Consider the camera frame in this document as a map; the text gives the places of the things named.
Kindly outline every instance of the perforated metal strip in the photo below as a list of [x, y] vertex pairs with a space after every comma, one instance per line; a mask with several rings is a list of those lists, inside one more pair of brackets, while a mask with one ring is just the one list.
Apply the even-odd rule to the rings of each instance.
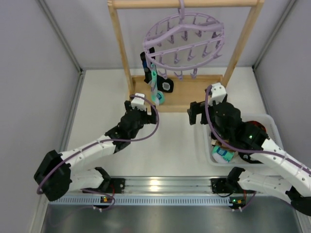
[[[115, 196], [115, 205], [230, 206], [229, 198], [213, 196]], [[52, 205], [108, 205], [100, 196], [63, 196]]]

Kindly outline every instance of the gray floor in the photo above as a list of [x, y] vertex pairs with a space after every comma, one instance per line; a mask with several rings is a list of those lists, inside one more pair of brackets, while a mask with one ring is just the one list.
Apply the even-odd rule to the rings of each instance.
[[[56, 224], [77, 206], [52, 205]], [[294, 210], [281, 200], [255, 197], [242, 213], [227, 207], [118, 206], [100, 213], [74, 213], [53, 228], [46, 217], [41, 233], [300, 233]]]

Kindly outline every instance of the gray wall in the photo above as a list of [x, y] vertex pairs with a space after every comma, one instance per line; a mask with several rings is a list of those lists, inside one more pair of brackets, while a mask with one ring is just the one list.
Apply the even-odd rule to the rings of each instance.
[[[83, 67], [120, 68], [121, 58], [105, 0], [46, 0]], [[251, 66], [277, 23], [289, 0], [266, 0], [246, 48], [240, 66]], [[210, 14], [225, 24], [225, 45], [222, 57], [211, 66], [226, 66], [237, 43], [249, 8], [187, 9]], [[143, 38], [159, 20], [176, 9], [119, 10], [119, 17], [131, 67], [141, 67], [139, 54]]]
[[257, 69], [285, 149], [311, 167], [311, 1], [299, 0]]
[[0, 232], [24, 233], [33, 175], [60, 147], [78, 72], [35, 0], [0, 1]]

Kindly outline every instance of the white tabletop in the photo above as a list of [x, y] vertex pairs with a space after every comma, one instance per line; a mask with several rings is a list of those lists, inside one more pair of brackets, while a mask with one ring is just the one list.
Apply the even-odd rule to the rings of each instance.
[[[199, 70], [198, 74], [225, 73], [225, 68], [219, 67]], [[143, 70], [133, 69], [131, 73], [143, 74]], [[122, 69], [86, 72], [69, 139], [69, 150], [98, 138], [117, 125], [125, 112], [125, 80]], [[228, 101], [242, 113], [265, 113], [250, 67], [236, 68], [226, 90]], [[229, 167], [208, 163], [200, 120], [191, 126], [187, 113], [160, 113], [159, 116], [160, 126], [153, 137], [131, 143], [124, 150], [100, 159], [89, 168], [102, 166], [111, 176], [225, 176], [229, 173]], [[147, 136], [154, 127], [144, 126], [137, 138]], [[268, 168], [248, 170], [276, 175]]]

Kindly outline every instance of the wooden base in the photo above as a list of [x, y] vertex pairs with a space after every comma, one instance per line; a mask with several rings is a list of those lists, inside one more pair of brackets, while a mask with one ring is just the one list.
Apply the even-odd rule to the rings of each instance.
[[[159, 112], [187, 112], [191, 102], [200, 102], [205, 99], [205, 89], [213, 83], [220, 82], [222, 75], [197, 75], [192, 79], [190, 75], [184, 75], [183, 80], [178, 80], [176, 76], [168, 76], [174, 82], [172, 93], [163, 93], [165, 101], [157, 106]], [[145, 94], [148, 100], [151, 100], [151, 88], [144, 82], [145, 76], [132, 76], [134, 84], [134, 93]]]

